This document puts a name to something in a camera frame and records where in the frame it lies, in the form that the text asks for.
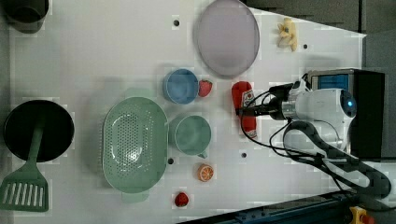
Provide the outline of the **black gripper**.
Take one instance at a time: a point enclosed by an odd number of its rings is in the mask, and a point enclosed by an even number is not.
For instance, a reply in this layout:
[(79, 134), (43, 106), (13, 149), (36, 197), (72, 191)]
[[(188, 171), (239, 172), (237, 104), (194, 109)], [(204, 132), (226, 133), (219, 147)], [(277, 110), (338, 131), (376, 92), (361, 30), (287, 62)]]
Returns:
[(258, 117), (269, 115), (272, 119), (294, 119), (296, 117), (295, 97), (290, 95), (293, 84), (274, 86), (269, 93), (274, 95), (268, 105), (254, 105), (241, 107), (235, 110), (237, 116)]

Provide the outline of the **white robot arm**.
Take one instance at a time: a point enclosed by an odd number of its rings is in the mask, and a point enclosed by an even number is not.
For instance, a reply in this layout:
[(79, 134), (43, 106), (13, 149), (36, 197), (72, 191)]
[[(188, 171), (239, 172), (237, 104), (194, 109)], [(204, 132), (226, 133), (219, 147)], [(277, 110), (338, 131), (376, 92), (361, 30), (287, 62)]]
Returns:
[(256, 137), (257, 117), (285, 120), (280, 129), (283, 146), (266, 144), (279, 156), (314, 166), (360, 195), (384, 199), (392, 193), (394, 186), (384, 172), (346, 152), (350, 125), (357, 115), (350, 92), (312, 91), (301, 80), (261, 93), (263, 101), (258, 104), (250, 84), (241, 81), (233, 85), (232, 95), (241, 131), (249, 140)]

